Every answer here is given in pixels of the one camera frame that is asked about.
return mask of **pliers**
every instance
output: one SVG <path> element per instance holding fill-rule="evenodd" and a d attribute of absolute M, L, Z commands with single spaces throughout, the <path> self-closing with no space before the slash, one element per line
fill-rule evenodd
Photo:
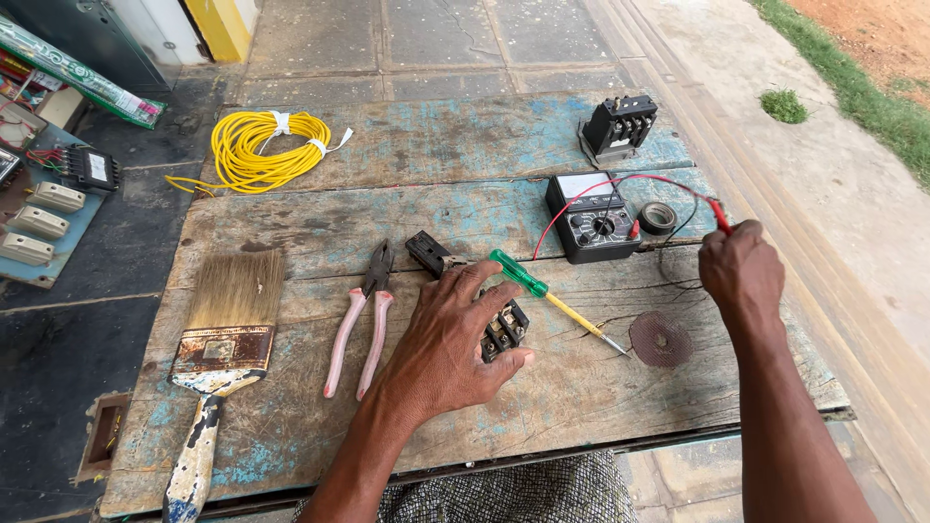
<path fill-rule="evenodd" d="M 362 401 L 362 396 L 371 385 L 371 379 L 375 376 L 375 368 L 378 366 L 378 360 L 381 358 L 381 349 L 384 348 L 384 334 L 388 327 L 388 307 L 394 303 L 394 297 L 390 292 L 385 290 L 388 286 L 388 278 L 391 276 L 391 267 L 394 264 L 394 251 L 391 248 L 391 242 L 385 239 L 381 245 L 375 249 L 371 255 L 371 263 L 368 264 L 368 272 L 365 274 L 365 286 L 356 287 L 349 291 L 349 311 L 342 318 L 342 324 L 339 325 L 339 331 L 336 333 L 336 342 L 333 343 L 333 356 L 329 362 L 329 376 L 326 378 L 326 385 L 323 387 L 324 397 L 333 397 L 336 394 L 336 385 L 339 383 L 339 375 L 342 372 L 342 359 L 346 352 L 346 342 L 349 340 L 349 334 L 355 327 L 355 321 L 358 320 L 359 314 L 368 303 L 368 297 L 371 291 L 375 291 L 375 336 L 371 341 L 371 350 L 368 351 L 368 359 L 365 361 L 365 367 L 362 369 L 362 378 L 358 382 L 358 392 L 355 399 Z"/>

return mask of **patterned cloth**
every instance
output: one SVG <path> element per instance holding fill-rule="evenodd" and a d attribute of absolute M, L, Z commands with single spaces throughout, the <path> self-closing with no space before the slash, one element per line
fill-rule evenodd
<path fill-rule="evenodd" d="M 293 522 L 307 504 L 298 503 Z M 378 523 L 637 523 L 610 451 L 389 486 Z"/>

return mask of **green screwdriver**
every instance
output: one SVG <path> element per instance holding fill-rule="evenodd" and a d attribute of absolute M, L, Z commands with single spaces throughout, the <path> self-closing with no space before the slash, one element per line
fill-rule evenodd
<path fill-rule="evenodd" d="M 508 256 L 506 252 L 504 252 L 503 250 L 500 250 L 499 248 L 496 248 L 491 251 L 491 255 L 489 256 L 489 258 L 503 265 L 504 274 L 507 275 L 511 280 L 528 288 L 530 291 L 530 294 L 532 294 L 533 296 L 536 296 L 537 298 L 545 298 L 546 300 L 549 300 L 553 305 L 561 309 L 562 312 L 566 313 L 567 315 L 570 315 L 572 319 L 579 322 L 579 324 L 581 324 L 582 327 L 589 330 L 591 334 L 607 342 L 608 345 L 620 351 L 622 355 L 627 354 L 627 351 L 623 350 L 623 347 L 621 347 L 619 344 L 617 344 L 610 338 L 607 338 L 607 335 L 604 334 L 603 331 L 595 327 L 594 324 L 592 324 L 592 322 L 584 319 L 583 317 L 581 317 L 580 314 L 576 313 L 574 309 L 572 309 L 568 305 L 565 305 L 562 302 L 562 300 L 559 300 L 558 298 L 553 296 L 549 292 L 549 286 L 546 285 L 545 282 L 534 278 L 530 273 L 526 271 L 526 269 L 523 268 L 522 265 L 520 265 L 520 263 L 517 263 L 516 260 Z"/>

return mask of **multimeter display window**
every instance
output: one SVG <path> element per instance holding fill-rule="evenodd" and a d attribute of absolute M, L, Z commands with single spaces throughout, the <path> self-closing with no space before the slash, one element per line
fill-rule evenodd
<path fill-rule="evenodd" d="M 559 188 L 562 189 L 562 194 L 566 199 L 574 198 L 595 183 L 609 180 L 605 172 L 592 172 L 590 174 L 578 174 L 575 176 L 557 176 L 555 179 L 558 180 Z M 599 194 L 611 194 L 613 190 L 610 186 L 610 183 L 605 183 L 599 187 L 594 187 L 584 195 L 597 196 Z"/>

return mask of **wooden workbench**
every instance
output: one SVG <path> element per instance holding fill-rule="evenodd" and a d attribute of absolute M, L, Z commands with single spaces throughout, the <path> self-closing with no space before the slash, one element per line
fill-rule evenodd
<path fill-rule="evenodd" d="M 407 238 L 425 229 L 457 253 L 477 258 L 500 247 L 528 260 L 550 218 L 540 174 L 586 168 L 576 125 L 606 94 L 308 108 L 337 136 L 346 125 L 356 136 L 284 190 L 194 202 L 101 514 L 161 507 L 196 403 L 193 392 L 167 383 L 166 376 L 193 277 L 206 253 L 283 248 L 287 269 L 268 378 L 234 393 L 224 407 L 210 499 L 311 485 L 333 458 L 357 405 L 354 392 L 373 330 L 371 307 L 352 333 L 336 397 L 324 399 L 322 390 L 335 332 L 348 307 L 346 292 L 362 281 L 372 249 L 388 237 L 397 250 L 398 272 L 389 285 L 396 302 L 388 313 L 383 367 L 407 326 L 419 286 L 430 279 L 404 252 Z M 661 109 L 639 155 L 610 167 L 662 169 L 664 176 L 712 193 Z M 211 169 L 207 165 L 204 177 L 214 176 Z M 634 205 L 669 202 L 683 218 L 694 205 L 693 198 L 668 184 L 631 180 L 620 190 Z M 604 330 L 628 346 L 632 320 L 660 311 L 688 331 L 694 355 L 674 369 L 648 367 L 635 355 L 617 356 L 547 302 L 525 295 L 519 300 L 531 321 L 525 344 L 537 350 L 536 365 L 521 370 L 487 405 L 426 423 L 395 471 L 410 473 L 402 479 L 454 474 L 471 470 L 461 463 L 477 462 L 481 468 L 736 430 L 737 365 L 729 338 L 709 296 L 686 289 L 698 278 L 694 244 L 713 226 L 702 206 L 675 247 L 579 266 L 565 262 L 553 232 L 540 260 L 526 264 L 553 293 L 591 321 L 604 322 Z M 657 241 L 647 238 L 645 244 L 653 248 Z M 782 317 L 817 407 L 833 417 L 851 417 L 842 387 L 784 306 Z"/>

